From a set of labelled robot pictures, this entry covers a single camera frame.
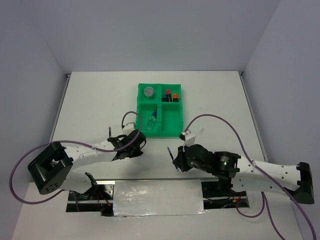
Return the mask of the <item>purple pen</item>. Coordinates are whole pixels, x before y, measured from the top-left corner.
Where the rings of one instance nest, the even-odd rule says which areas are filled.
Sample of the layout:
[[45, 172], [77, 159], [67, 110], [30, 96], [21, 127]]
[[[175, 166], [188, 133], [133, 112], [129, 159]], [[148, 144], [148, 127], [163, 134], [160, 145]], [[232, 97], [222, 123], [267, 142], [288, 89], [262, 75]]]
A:
[[112, 129], [111, 127], [109, 126], [108, 127], [108, 139], [112, 137]]

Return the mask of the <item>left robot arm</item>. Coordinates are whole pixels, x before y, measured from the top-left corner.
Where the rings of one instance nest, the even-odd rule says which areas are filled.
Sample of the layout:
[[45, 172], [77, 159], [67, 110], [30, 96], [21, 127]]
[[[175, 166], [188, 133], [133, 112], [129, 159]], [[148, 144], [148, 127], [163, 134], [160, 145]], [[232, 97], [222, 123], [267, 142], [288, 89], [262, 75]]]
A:
[[75, 169], [97, 163], [107, 163], [143, 154], [141, 144], [146, 136], [137, 129], [128, 135], [109, 137], [95, 146], [63, 146], [60, 141], [49, 144], [27, 166], [41, 195], [58, 189], [73, 191], [91, 200], [97, 196], [98, 184], [87, 170]]

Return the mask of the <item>clear round container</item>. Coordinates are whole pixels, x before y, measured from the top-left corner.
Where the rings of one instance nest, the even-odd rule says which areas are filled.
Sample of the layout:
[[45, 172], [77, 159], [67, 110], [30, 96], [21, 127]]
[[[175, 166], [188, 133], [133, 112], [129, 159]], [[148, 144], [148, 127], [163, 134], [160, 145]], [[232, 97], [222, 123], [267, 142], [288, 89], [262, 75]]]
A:
[[154, 97], [155, 90], [153, 87], [147, 86], [144, 88], [143, 94], [147, 99], [152, 99]]

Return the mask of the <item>blue-capped black highlighter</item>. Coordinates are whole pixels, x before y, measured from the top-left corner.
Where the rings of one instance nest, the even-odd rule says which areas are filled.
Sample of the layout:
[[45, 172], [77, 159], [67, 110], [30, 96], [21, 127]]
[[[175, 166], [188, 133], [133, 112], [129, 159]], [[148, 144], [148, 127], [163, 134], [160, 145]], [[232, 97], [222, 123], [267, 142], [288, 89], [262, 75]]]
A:
[[162, 102], [167, 102], [167, 96], [166, 96], [166, 94], [163, 94], [163, 95], [162, 95]]

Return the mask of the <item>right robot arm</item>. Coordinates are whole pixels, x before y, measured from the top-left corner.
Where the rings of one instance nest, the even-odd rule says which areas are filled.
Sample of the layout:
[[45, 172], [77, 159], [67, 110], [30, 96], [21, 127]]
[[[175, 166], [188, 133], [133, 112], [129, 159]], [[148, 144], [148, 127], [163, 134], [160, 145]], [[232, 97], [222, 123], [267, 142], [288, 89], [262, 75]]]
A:
[[179, 146], [173, 164], [182, 172], [197, 169], [218, 178], [217, 190], [223, 196], [232, 192], [272, 192], [290, 195], [299, 204], [315, 202], [310, 165], [279, 165], [249, 161], [228, 151], [211, 152], [201, 146]]

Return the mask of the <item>clear spray bottle blue cap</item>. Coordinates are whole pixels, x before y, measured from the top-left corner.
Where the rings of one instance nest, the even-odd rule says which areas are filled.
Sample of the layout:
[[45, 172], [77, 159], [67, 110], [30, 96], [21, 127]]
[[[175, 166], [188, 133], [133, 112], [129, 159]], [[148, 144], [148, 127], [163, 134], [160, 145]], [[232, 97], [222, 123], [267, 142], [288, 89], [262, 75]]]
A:
[[151, 116], [150, 116], [150, 118], [149, 118], [149, 120], [148, 120], [148, 122], [147, 122], [146, 129], [147, 129], [148, 131], [151, 131], [151, 130], [153, 129], [154, 124], [155, 124], [156, 121], [157, 121], [157, 110], [155, 110], [155, 111], [151, 114]]

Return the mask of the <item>orange-capped black highlighter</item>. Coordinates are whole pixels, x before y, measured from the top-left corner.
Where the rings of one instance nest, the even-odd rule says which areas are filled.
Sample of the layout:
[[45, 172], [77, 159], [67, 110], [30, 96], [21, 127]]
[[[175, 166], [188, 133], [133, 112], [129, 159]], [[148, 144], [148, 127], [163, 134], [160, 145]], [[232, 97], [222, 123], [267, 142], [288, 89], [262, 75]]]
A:
[[175, 103], [179, 102], [179, 95], [177, 93], [174, 93], [172, 95], [172, 101], [175, 102]]

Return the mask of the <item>blue pen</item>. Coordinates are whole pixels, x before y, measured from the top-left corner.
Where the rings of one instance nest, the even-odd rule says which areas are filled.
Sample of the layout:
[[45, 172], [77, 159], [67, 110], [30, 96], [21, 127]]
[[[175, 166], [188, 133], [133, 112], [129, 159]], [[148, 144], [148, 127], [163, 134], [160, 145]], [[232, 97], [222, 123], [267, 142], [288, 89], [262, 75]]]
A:
[[[173, 154], [172, 154], [171, 149], [170, 149], [168, 146], [167, 146], [167, 151], [168, 151], [169, 156], [170, 156], [170, 158], [171, 158], [171, 160], [172, 160], [172, 163], [174, 163], [175, 158], [174, 158], [174, 156], [173, 156]], [[173, 165], [174, 165], [176, 171], [179, 172], [179, 168], [178, 168], [175, 164], [173, 164]]]

